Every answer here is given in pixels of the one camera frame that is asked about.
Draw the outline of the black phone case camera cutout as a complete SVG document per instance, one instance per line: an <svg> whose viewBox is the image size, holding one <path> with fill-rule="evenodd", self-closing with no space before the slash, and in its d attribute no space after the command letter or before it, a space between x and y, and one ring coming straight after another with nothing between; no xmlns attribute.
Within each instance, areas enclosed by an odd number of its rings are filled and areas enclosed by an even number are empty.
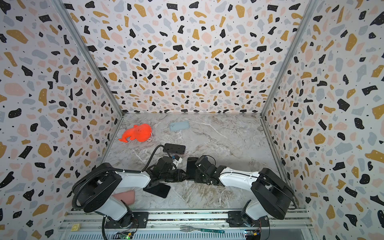
<svg viewBox="0 0 384 240"><path fill-rule="evenodd" d="M188 175L188 180L195 181L196 179L196 162L199 160L197 157L189 157L187 160L186 173Z"/></svg>

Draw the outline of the black phone case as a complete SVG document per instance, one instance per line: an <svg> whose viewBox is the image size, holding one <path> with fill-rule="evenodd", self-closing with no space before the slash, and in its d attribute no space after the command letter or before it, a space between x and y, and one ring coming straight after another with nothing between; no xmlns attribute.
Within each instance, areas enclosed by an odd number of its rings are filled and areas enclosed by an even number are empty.
<svg viewBox="0 0 384 240"><path fill-rule="evenodd" d="M163 152L176 155L184 155L186 152L186 146L167 143L164 144Z"/></svg>

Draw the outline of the light blue phone case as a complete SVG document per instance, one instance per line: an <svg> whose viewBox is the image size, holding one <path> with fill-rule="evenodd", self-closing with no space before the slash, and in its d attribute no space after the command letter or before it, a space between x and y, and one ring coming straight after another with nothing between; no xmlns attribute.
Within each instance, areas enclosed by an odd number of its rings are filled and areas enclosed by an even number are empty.
<svg viewBox="0 0 384 240"><path fill-rule="evenodd" d="M182 131L190 128L189 121L173 122L169 125L171 132Z"/></svg>

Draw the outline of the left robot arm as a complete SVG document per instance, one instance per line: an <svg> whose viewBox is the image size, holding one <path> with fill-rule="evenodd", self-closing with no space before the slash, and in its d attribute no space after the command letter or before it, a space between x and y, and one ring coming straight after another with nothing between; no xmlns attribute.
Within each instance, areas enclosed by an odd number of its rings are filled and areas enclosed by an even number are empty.
<svg viewBox="0 0 384 240"><path fill-rule="evenodd" d="M141 171L118 169L103 163L75 183L72 208L104 215L122 222L125 227L132 221L133 213L124 201L114 197L115 190L139 188L166 198L170 190L167 183L180 183L189 178L184 170L177 168L176 162L180 160L179 156L165 156Z"/></svg>

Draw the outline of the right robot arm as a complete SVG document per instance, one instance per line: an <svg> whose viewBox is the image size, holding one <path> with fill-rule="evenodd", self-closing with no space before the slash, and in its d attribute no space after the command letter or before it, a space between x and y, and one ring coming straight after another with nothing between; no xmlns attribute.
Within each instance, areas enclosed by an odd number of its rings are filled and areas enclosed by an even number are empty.
<svg viewBox="0 0 384 240"><path fill-rule="evenodd" d="M202 156L195 161L195 182L212 186L234 187L254 194L248 200L240 216L247 225L268 215L283 220L294 201L294 191L272 170L244 172L226 166L216 167Z"/></svg>

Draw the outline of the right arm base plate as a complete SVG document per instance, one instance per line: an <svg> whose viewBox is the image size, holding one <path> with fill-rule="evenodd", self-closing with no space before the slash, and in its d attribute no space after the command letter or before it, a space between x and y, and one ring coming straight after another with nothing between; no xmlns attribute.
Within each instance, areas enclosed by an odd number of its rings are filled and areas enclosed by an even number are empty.
<svg viewBox="0 0 384 240"><path fill-rule="evenodd" d="M229 211L227 223L231 228L259 228L269 226L269 221L266 217L253 220L246 213L241 211Z"/></svg>

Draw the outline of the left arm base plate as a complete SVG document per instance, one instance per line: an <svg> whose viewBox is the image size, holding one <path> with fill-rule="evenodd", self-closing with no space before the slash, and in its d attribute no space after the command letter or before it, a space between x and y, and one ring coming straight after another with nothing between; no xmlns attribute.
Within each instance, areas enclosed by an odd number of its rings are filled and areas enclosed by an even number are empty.
<svg viewBox="0 0 384 240"><path fill-rule="evenodd" d="M145 229L148 223L149 212L128 212L120 220L115 221L108 217L106 229Z"/></svg>

